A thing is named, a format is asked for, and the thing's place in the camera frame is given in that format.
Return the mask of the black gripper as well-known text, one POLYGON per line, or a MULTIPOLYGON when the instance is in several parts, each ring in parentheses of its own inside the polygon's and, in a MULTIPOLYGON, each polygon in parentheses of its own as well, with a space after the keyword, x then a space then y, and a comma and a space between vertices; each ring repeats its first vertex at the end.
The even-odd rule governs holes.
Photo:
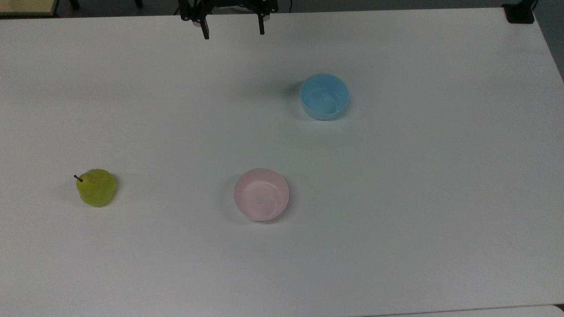
POLYGON ((201 27, 206 40, 210 39, 207 16, 214 9, 242 8, 258 16, 260 35, 265 34, 266 16, 279 11, 277 0, 180 0, 178 13, 183 21, 191 21, 201 27))

